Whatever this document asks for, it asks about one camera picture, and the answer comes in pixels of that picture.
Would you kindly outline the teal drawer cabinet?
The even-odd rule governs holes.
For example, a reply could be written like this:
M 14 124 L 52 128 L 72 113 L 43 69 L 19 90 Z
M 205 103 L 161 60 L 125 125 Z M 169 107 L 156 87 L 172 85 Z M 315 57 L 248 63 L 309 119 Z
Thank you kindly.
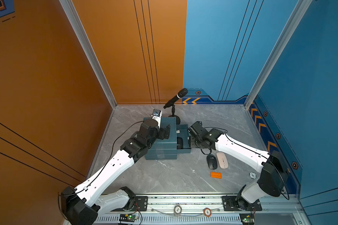
M 177 159 L 177 125 L 173 117 L 164 117 L 161 119 L 161 128 L 170 125 L 170 134 L 168 139 L 157 139 L 153 146 L 145 155 L 146 160 L 175 160 Z

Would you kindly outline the black computer mouse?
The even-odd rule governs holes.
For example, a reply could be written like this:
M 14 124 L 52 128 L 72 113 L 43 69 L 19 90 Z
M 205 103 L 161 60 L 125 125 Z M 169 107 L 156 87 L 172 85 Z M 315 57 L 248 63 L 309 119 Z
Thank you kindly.
M 181 137 L 177 137 L 177 149 L 183 149 L 183 139 Z
M 212 154 L 207 155 L 206 160 L 207 160 L 207 165 L 208 165 L 210 170 L 216 170 L 217 169 L 217 167 L 218 167 L 217 159 L 214 155 L 212 155 Z

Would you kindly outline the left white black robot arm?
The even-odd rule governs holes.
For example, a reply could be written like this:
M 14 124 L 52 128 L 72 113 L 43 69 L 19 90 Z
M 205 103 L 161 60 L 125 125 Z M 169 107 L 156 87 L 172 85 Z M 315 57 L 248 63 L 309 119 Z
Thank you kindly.
M 125 170 L 147 154 L 160 133 L 160 116 L 142 122 L 137 134 L 127 139 L 99 171 L 75 188 L 67 187 L 58 196 L 59 209 L 72 225 L 92 225 L 97 217 L 107 212 L 134 207 L 135 197 L 128 187 L 102 196 L 103 192 Z

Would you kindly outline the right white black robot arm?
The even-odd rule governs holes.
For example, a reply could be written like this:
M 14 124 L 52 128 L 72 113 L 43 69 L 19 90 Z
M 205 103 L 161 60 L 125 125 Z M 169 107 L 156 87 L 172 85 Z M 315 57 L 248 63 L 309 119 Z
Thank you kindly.
M 216 150 L 246 163 L 260 176 L 241 188 L 234 205 L 242 211 L 250 210 L 264 196 L 284 196 L 289 169 L 279 152 L 269 153 L 241 143 L 227 135 L 227 130 L 213 127 L 208 131 L 202 122 L 195 122 L 188 132 L 199 149 Z

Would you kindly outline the black microphone stand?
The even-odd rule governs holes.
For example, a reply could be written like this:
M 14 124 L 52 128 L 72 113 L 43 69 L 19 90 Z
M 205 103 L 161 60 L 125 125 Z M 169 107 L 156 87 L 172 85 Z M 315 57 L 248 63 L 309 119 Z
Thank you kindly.
M 173 117 L 176 119 L 176 124 L 179 125 L 181 123 L 180 117 L 175 115 L 176 109 L 175 109 L 175 105 L 173 104 L 171 106 L 171 115 L 169 117 Z

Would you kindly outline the orange toy brick plate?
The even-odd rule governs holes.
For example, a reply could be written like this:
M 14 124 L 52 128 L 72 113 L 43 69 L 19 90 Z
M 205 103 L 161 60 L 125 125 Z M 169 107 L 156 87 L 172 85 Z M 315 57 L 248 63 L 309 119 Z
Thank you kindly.
M 222 179 L 222 174 L 220 172 L 210 172 L 211 178 Z

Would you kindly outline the black microphone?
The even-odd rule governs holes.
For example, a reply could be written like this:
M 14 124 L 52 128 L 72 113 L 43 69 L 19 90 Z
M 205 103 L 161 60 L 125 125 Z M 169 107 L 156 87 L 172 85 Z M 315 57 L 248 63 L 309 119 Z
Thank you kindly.
M 182 97 L 186 96 L 188 94 L 188 89 L 187 88 L 183 88 L 182 90 L 180 90 L 172 99 L 170 99 L 165 105 L 164 105 L 164 109 L 169 108 L 174 106 L 174 104 L 180 100 Z

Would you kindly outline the left green circuit board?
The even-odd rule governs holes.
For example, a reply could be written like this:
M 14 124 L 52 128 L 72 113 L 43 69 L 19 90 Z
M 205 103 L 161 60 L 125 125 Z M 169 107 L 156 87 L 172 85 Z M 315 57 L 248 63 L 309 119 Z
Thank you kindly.
M 123 223 L 123 222 L 134 223 L 138 219 L 139 217 L 136 214 L 120 214 L 119 223 Z

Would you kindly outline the green circuit board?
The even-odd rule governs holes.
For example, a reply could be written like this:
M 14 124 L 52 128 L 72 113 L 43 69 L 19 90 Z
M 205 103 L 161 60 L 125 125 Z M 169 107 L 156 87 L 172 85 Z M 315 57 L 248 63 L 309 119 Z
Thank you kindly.
M 123 223 L 123 222 L 134 223 L 138 219 L 139 217 L 136 214 L 120 214 L 119 223 Z
M 240 214 L 240 220 L 243 225 L 254 225 L 254 218 L 249 214 Z

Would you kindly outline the right green circuit board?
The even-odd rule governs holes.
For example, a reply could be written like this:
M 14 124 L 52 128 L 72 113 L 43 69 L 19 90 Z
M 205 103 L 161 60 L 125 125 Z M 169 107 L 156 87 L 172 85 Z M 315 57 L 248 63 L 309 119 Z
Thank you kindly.
M 240 214 L 240 220 L 243 225 L 254 225 L 254 218 L 249 214 Z

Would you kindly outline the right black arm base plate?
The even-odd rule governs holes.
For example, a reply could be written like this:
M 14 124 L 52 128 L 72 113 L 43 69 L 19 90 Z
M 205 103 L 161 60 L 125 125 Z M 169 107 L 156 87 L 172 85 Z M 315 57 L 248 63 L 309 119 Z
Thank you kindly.
M 258 200 L 254 203 L 248 203 L 242 197 L 237 199 L 235 196 L 223 196 L 222 204 L 225 211 L 262 211 L 262 205 Z

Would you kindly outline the orange round rail sticker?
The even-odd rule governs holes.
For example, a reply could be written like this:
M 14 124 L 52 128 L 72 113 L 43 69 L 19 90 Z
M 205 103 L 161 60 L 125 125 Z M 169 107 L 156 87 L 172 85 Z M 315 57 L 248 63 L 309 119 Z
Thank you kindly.
M 205 208 L 205 209 L 203 210 L 203 214 L 204 214 L 204 216 L 206 216 L 206 217 L 211 217 L 212 211 L 211 211 L 210 208 Z

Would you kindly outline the grey round rail sticker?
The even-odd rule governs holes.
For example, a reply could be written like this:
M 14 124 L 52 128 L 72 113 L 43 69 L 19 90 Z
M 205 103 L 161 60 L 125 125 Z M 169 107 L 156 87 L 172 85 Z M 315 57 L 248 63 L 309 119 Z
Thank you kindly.
M 181 206 L 180 205 L 176 205 L 175 207 L 174 207 L 174 214 L 175 215 L 180 215 L 182 213 L 182 208 L 181 208 Z

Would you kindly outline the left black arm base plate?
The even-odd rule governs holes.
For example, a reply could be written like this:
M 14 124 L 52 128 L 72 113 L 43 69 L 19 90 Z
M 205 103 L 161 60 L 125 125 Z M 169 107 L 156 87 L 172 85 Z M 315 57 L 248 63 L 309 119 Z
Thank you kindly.
M 112 212 L 136 211 L 137 209 L 143 212 L 147 211 L 147 207 L 148 196 L 136 196 L 135 200 L 130 200 L 124 208 L 114 209 Z

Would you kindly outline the aluminium front rail frame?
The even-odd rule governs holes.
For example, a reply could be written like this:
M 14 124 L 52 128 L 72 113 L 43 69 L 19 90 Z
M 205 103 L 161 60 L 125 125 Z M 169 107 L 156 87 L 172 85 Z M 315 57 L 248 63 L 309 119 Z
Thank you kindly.
M 107 212 L 97 217 L 92 225 L 242 225 L 240 214 L 249 214 L 254 225 L 309 225 L 310 221 L 301 204 L 290 196 L 263 197 L 259 199 L 262 211 L 229 211 L 223 208 L 223 196 L 230 194 L 144 194 L 148 196 L 146 212 L 139 209 L 133 212 Z M 182 213 L 174 214 L 174 207 L 180 205 Z M 212 211 L 211 217 L 203 214 L 205 208 Z M 120 214 L 136 214 L 134 223 L 119 223 Z

